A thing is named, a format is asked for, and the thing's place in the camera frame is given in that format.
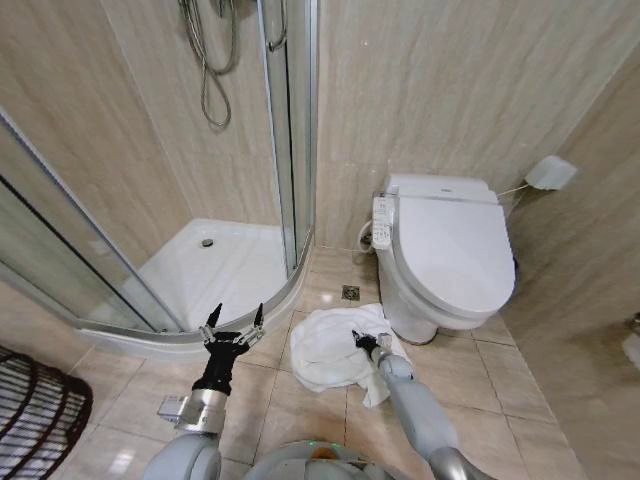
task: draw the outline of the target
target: dark woven basket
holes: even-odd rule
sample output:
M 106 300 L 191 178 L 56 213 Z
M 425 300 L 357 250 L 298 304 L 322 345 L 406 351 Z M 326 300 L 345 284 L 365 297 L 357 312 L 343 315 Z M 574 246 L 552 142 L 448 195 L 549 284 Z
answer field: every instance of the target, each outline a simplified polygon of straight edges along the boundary
M 0 347 L 0 478 L 47 478 L 87 425 L 83 380 Z

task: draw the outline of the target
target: toilet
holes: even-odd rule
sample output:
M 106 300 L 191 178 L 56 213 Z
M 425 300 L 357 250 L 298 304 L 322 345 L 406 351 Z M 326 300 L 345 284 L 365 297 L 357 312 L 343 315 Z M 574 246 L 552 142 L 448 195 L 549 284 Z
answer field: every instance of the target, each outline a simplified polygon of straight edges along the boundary
M 382 306 L 398 336 L 424 344 L 438 327 L 476 328 L 509 300 L 513 254 L 502 206 L 485 182 L 392 174 L 381 197 L 388 236 L 374 247 Z

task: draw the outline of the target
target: beige tile floor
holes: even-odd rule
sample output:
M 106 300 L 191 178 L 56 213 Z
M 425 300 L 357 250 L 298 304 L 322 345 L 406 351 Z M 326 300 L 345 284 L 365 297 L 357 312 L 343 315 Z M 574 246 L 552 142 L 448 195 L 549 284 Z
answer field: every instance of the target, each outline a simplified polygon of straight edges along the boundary
M 318 308 L 379 301 L 376 268 L 375 257 L 314 251 L 291 319 L 236 363 L 221 440 L 224 479 L 241 478 L 266 452 L 302 439 L 338 442 L 411 478 L 433 478 L 388 401 L 368 409 L 358 386 L 316 394 L 291 374 L 291 328 Z M 342 300 L 343 284 L 360 286 L 361 300 Z M 444 331 L 430 345 L 405 348 L 456 425 L 462 450 L 481 469 L 500 480 L 585 479 L 499 317 L 472 332 Z M 201 369 L 89 352 L 73 372 L 93 386 L 94 413 L 54 478 L 140 478 L 149 459 L 176 435 L 155 415 L 160 399 L 188 392 Z

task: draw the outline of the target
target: shower enclosure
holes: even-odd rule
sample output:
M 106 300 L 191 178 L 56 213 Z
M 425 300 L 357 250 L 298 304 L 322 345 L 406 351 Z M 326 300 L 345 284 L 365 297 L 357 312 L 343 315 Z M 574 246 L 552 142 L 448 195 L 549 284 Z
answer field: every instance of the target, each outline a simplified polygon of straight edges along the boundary
M 314 226 L 317 3 L 235 0 L 232 35 L 228 1 L 199 2 L 210 60 L 237 43 L 223 129 L 200 111 L 226 102 L 201 98 L 175 0 L 0 7 L 2 275 L 87 335 L 196 351 L 220 302 L 229 328 L 293 307 Z

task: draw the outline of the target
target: shower drain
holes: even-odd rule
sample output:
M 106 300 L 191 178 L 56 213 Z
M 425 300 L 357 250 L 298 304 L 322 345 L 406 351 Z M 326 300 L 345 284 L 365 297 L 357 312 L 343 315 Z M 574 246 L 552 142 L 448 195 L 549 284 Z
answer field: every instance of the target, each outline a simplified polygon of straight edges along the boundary
M 342 298 L 344 300 L 353 300 L 355 302 L 360 301 L 360 287 L 355 285 L 343 285 L 342 286 Z

